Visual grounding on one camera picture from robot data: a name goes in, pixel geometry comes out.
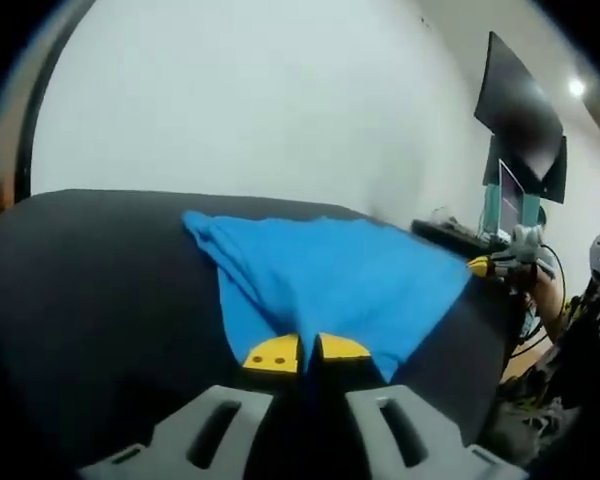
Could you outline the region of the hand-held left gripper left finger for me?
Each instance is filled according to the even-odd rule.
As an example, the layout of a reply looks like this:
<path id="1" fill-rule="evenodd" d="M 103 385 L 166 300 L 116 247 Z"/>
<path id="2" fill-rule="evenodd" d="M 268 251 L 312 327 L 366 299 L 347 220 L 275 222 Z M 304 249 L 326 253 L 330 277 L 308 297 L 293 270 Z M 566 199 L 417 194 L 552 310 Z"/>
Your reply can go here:
<path id="1" fill-rule="evenodd" d="M 233 387 L 214 385 L 133 444 L 81 470 L 85 479 L 241 479 L 258 433 L 298 394 L 298 335 L 250 350 Z"/>

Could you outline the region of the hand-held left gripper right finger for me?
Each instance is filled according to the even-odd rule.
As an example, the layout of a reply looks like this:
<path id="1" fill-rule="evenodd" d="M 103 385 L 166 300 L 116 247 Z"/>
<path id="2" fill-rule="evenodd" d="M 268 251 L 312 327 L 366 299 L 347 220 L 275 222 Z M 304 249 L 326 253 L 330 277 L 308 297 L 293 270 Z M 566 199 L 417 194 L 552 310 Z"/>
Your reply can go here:
<path id="1" fill-rule="evenodd" d="M 348 420 L 372 479 L 526 479 L 404 385 L 343 393 Z"/>

